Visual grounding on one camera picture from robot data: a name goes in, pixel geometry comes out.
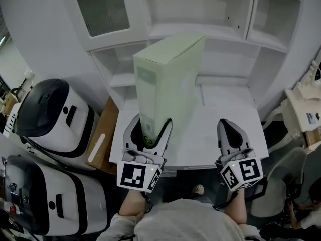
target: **white wall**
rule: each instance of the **white wall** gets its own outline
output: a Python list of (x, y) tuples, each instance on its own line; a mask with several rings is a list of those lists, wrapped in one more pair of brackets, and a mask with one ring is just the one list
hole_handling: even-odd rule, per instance
[(307, 72), (321, 47), (321, 0), (304, 0), (301, 20), (290, 52), (259, 107), (264, 119), (285, 98), (284, 90), (292, 89)]
[(64, 78), (97, 112), (109, 94), (85, 52), (62, 0), (0, 0), (20, 54), (39, 79)]
[(27, 69), (28, 65), (12, 39), (0, 46), (0, 76), (10, 89), (20, 86)]

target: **white cabinet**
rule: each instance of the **white cabinet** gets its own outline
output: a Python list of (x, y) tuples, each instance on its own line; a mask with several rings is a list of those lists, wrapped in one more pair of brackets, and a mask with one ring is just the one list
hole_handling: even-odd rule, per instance
[[(206, 35), (196, 85), (246, 87), (259, 107), (287, 56), (302, 7), (302, 0), (64, 3), (120, 111), (138, 110), (132, 56), (167, 36), (193, 31)], [(197, 90), (203, 104), (211, 99)]]
[(64, 0), (85, 51), (147, 39), (142, 0)]

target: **floor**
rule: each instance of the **floor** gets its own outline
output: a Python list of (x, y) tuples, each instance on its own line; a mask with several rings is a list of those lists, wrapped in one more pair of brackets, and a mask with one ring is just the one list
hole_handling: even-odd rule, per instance
[[(286, 133), (286, 128), (282, 122), (273, 122), (271, 126), (265, 131), (268, 147), (279, 141)], [(300, 146), (300, 141), (292, 141), (287, 146), (274, 151), (268, 158), (262, 160), (263, 171), (266, 172), (271, 165), (277, 162), (282, 156), (284, 156), (293, 147)], [(304, 173), (305, 181), (302, 187), (301, 197), (297, 200), (298, 203), (308, 203), (308, 189), (310, 185), (319, 177), (321, 177), (320, 165), (321, 165), (321, 147), (308, 155), (307, 162), (305, 164)], [(100, 174), (100, 178), (105, 178), (104, 174)], [(226, 201), (227, 187), (221, 185), (217, 180), (216, 169), (207, 170), (190, 170), (190, 171), (178, 171), (176, 178), (160, 178), (155, 187), (153, 193), (149, 196), (153, 204), (161, 202), (171, 202), (179, 198), (186, 197), (196, 184), (202, 184), (205, 188), (205, 195), (207, 195), (214, 204), (220, 204)], [(115, 181), (115, 179), (108, 176), (109, 181)], [(113, 189), (113, 207), (111, 208), (113, 213), (119, 210), (121, 201), (126, 196), (126, 190), (115, 188)], [(256, 218), (248, 214), (248, 224), (254, 225), (257, 228), (261, 228), (263, 225), (274, 221), (275, 218)], [(49, 240), (95, 240), (98, 237), (98, 233), (85, 235), (81, 237), (64, 237), (64, 238), (49, 238)]]

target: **white table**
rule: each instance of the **white table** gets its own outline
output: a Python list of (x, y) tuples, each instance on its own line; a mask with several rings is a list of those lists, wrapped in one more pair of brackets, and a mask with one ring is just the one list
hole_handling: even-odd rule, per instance
[[(215, 161), (221, 155), (218, 148), (217, 124), (222, 118), (235, 122), (247, 133), (250, 146), (254, 148), (257, 157), (268, 157), (261, 122), (252, 99), (249, 99), (247, 88), (203, 86), (202, 92), (205, 106), (201, 102), (196, 106), (182, 131), (180, 141), (170, 139), (164, 154), (168, 160), (165, 164), (165, 172), (215, 168)], [(110, 162), (117, 163), (122, 159), (123, 133), (137, 114), (138, 110), (119, 112)]]
[[(271, 112), (263, 125), (263, 129), (266, 129), (278, 115), (282, 115), (284, 125), (287, 128), (287, 134), (282, 140), (269, 148), (269, 153), (287, 145), (294, 139), (302, 138), (304, 132), (313, 131), (321, 125), (321, 121), (316, 117), (317, 113), (321, 115), (321, 102), (297, 99), (294, 92), (293, 90), (285, 91), (287, 99)], [(321, 145), (321, 141), (310, 146), (307, 145), (306, 152), (313, 152), (319, 145)]]

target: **black handle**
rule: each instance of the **black handle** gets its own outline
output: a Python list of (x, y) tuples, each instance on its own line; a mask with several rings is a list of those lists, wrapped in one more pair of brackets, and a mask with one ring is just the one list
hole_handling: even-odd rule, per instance
[(261, 186), (263, 186), (262, 191), (257, 193), (257, 194), (254, 194), (254, 195), (252, 195), (250, 197), (245, 198), (245, 202), (247, 203), (247, 202), (253, 201), (253, 200), (257, 199), (257, 198), (260, 198), (260, 197), (264, 196), (265, 192), (266, 192), (266, 188), (267, 188), (267, 183), (268, 183), (268, 181), (267, 181), (266, 177), (262, 178), (259, 182), (257, 182), (256, 183), (256, 188), (257, 188), (257, 185), (261, 185)]
[(71, 106), (71, 107), (70, 107), (68, 116), (67, 116), (67, 118), (66, 118), (66, 124), (67, 124), (68, 126), (70, 126), (70, 124), (71, 124), (71, 122), (72, 122), (72, 119), (74, 118), (76, 109), (77, 109), (77, 107), (75, 107), (75, 106)]
[(226, 119), (220, 119), (222, 122), (227, 140), (229, 142), (229, 145), (233, 148), (240, 148), (243, 144), (243, 138), (242, 135), (235, 129), (233, 128), (227, 121)]
[(56, 195), (56, 209), (57, 209), (57, 216), (59, 218), (64, 218), (64, 212), (62, 210), (62, 195)]

